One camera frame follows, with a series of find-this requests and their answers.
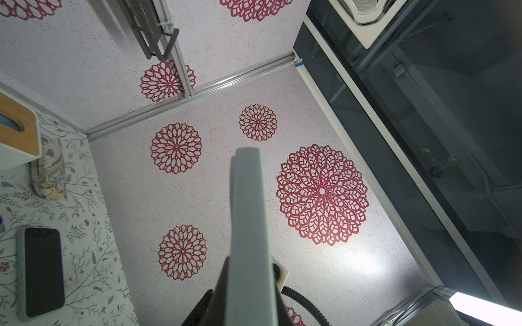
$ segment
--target black hose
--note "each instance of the black hose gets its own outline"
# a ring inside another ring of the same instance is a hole
[[[319,311],[319,309],[314,306],[313,303],[311,303],[307,298],[305,298],[302,294],[297,292],[294,289],[291,289],[287,286],[283,287],[283,291],[281,291],[284,295],[287,297],[290,297],[297,301],[301,306],[303,306],[306,310],[308,310],[309,313],[314,316],[315,320],[319,322],[319,325],[321,326],[330,326],[330,323],[328,320],[326,320],[326,317],[323,316],[323,314]]]

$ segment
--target ceiling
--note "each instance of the ceiling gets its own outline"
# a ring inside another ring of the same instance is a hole
[[[291,51],[309,2],[167,0],[194,87]],[[114,1],[1,2],[0,44],[0,82],[84,130],[161,98]]]

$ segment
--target patterned cloth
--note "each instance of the patterned cloth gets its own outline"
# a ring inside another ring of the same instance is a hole
[[[42,137],[42,157],[31,162],[32,184],[38,196],[60,200],[65,193],[65,165],[62,147]]]

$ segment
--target red floral medallion pattern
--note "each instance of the red floral medallion pattern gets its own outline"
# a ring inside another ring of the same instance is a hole
[[[244,21],[262,21],[267,16],[275,16],[282,7],[291,4],[292,0],[219,0],[219,3],[230,9],[232,17],[239,16]]]
[[[23,20],[53,16],[62,7],[62,0],[0,0],[0,15]]]
[[[254,140],[262,141],[272,137],[277,129],[276,115],[261,104],[247,106],[239,116],[243,133]]]
[[[201,155],[201,137],[192,126],[169,124],[156,133],[150,151],[160,170],[174,174],[185,172]]]
[[[298,315],[292,307],[286,307],[288,316],[290,316],[290,320],[293,322],[295,326],[306,326],[301,319],[301,315]]]
[[[175,280],[190,279],[207,259],[206,243],[203,234],[192,225],[175,227],[160,243],[161,270]]]
[[[330,146],[301,147],[281,164],[277,197],[288,225],[315,244],[347,242],[366,220],[368,188],[352,160]]]
[[[194,87],[196,84],[194,71],[189,66],[186,66],[186,68],[188,79],[191,82],[191,86]],[[145,70],[145,74],[141,78],[140,87],[141,92],[153,102],[179,94],[183,89],[180,75],[172,60],[168,63],[160,62],[157,65],[152,65],[149,70]]]

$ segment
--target speckled white wall panel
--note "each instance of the speckled white wall panel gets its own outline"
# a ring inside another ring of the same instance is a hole
[[[196,86],[291,51],[309,1],[244,22],[219,0],[169,0]],[[89,4],[108,2],[62,0],[42,20],[0,16],[0,81],[83,129],[152,104],[140,78],[158,60],[145,58],[119,8],[120,20],[101,9],[102,22]]]
[[[80,128],[152,103],[139,78],[157,62],[135,39],[118,47],[88,1],[62,1],[43,20],[0,16],[0,42],[0,70],[17,83],[2,82]]]
[[[245,22],[232,17],[219,0],[166,1],[180,29],[185,63],[198,76],[199,85],[292,51],[310,3],[293,0],[276,15]]]
[[[241,111],[263,104],[278,120],[266,141],[245,136]],[[184,173],[165,173],[151,155],[156,132],[187,123],[201,137],[199,161]],[[272,255],[290,270],[287,285],[308,297],[332,325],[369,325],[425,282],[419,267],[371,189],[367,220],[347,243],[316,245],[288,226],[279,211],[277,175],[300,146],[343,147],[294,67],[91,144],[109,216],[142,326],[181,324],[209,288],[214,288],[230,246],[229,163],[236,148],[260,147],[269,207]],[[207,259],[189,279],[161,270],[159,245],[177,225],[197,227],[207,241]],[[312,317],[286,300],[303,317]]]

